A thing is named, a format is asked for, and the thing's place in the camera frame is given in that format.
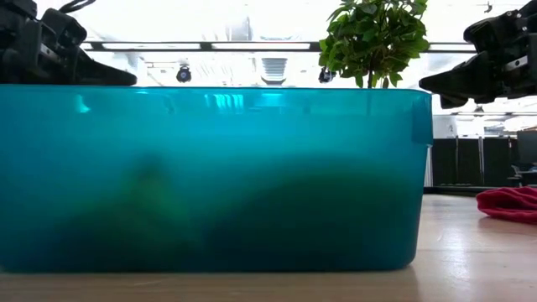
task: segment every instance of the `red towel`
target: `red towel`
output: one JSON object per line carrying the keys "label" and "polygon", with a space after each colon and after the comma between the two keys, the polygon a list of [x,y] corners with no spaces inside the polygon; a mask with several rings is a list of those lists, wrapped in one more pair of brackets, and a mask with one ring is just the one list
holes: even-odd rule
{"label": "red towel", "polygon": [[477,195],[477,209],[490,217],[537,224],[537,189],[488,190]]}

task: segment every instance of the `green leafy plant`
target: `green leafy plant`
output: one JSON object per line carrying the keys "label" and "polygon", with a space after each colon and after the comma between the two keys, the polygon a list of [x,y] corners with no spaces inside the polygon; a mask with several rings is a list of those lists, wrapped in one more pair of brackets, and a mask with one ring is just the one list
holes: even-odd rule
{"label": "green leafy plant", "polygon": [[342,0],[328,18],[319,65],[368,88],[397,86],[411,59],[429,48],[421,17],[427,0]]}

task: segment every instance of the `spotlight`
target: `spotlight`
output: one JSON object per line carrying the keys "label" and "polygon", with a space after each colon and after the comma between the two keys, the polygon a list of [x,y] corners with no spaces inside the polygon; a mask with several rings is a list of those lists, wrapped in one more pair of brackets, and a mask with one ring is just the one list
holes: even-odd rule
{"label": "spotlight", "polygon": [[323,67],[321,68],[321,73],[319,74],[319,82],[330,83],[332,80],[334,80],[335,76],[336,76],[335,72],[331,72],[326,67]]}
{"label": "spotlight", "polygon": [[175,78],[177,79],[179,83],[186,83],[192,80],[192,74],[190,73],[190,68],[188,68],[187,65],[181,66]]}

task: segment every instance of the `plastic container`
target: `plastic container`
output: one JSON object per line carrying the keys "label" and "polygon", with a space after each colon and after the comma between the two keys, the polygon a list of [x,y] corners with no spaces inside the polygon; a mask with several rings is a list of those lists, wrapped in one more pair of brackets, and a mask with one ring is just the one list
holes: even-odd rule
{"label": "plastic container", "polygon": [[402,268],[430,95],[0,86],[10,272]]}

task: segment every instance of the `table surface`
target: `table surface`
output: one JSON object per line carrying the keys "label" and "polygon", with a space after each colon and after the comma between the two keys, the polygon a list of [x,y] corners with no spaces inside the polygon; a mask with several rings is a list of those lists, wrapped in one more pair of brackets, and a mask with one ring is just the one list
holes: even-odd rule
{"label": "table surface", "polygon": [[536,301],[537,226],[426,195],[418,254],[391,273],[0,274],[0,301]]}

